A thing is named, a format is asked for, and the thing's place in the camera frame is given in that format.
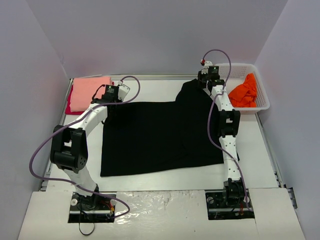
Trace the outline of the black t-shirt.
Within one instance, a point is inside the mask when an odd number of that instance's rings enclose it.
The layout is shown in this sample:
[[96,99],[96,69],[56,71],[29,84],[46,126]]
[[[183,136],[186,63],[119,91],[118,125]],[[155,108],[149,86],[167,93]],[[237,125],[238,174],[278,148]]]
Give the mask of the black t-shirt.
[[219,145],[218,108],[191,80],[174,101],[117,105],[103,126],[100,176],[222,164]]

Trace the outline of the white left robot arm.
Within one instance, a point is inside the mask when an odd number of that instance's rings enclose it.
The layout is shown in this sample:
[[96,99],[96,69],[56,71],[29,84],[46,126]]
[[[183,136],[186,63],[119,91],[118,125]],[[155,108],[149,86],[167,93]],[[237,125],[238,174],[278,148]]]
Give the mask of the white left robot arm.
[[86,111],[73,125],[58,132],[51,142],[50,161],[63,170],[75,185],[75,192],[83,197],[82,203],[89,209],[97,208],[101,203],[99,187],[93,181],[86,167],[89,154],[87,136],[113,112],[114,106],[95,108],[99,104],[121,103],[130,91],[126,85],[103,84],[104,94],[100,98],[94,94]]

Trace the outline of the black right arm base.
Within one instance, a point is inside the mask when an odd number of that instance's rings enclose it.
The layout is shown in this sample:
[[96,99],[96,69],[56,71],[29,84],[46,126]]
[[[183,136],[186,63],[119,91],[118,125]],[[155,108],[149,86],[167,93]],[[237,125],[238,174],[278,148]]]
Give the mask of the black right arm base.
[[225,200],[222,190],[206,190],[207,216],[210,221],[254,219],[253,211],[248,210],[242,198]]

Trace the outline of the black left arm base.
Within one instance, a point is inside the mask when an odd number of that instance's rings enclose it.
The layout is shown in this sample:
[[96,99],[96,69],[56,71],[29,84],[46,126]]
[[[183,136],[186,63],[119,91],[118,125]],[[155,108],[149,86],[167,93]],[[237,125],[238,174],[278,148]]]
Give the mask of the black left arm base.
[[72,193],[68,223],[113,223],[117,200],[93,194]]

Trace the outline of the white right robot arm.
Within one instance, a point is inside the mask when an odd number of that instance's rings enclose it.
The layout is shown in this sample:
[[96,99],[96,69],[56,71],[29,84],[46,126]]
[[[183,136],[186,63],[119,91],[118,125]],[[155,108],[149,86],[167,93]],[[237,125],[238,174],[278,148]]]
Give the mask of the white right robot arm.
[[218,109],[218,148],[222,151],[225,166],[221,199],[226,206],[233,208],[245,196],[236,148],[241,113],[231,104],[226,92],[226,81],[219,75],[219,66],[210,61],[205,61],[202,65],[203,68],[197,75],[198,85],[212,98],[213,105]]

